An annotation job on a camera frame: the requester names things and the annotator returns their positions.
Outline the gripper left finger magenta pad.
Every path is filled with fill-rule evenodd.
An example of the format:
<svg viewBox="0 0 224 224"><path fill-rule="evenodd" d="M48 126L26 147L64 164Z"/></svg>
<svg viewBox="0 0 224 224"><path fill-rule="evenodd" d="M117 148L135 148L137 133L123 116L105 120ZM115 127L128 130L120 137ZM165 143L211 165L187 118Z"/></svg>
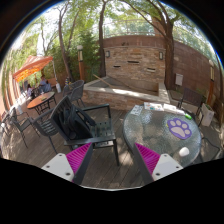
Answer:
<svg viewBox="0 0 224 224"><path fill-rule="evenodd" d="M68 154L58 153L42 169L65 180L81 185L93 152L87 143Z"/></svg>

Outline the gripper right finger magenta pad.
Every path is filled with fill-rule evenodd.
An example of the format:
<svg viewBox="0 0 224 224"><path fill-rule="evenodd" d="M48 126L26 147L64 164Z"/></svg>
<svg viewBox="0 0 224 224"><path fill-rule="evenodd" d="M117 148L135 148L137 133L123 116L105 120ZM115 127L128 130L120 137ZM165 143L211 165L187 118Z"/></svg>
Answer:
<svg viewBox="0 0 224 224"><path fill-rule="evenodd" d="M145 185L182 169L170 155L158 154L139 143L134 144L133 153Z"/></svg>

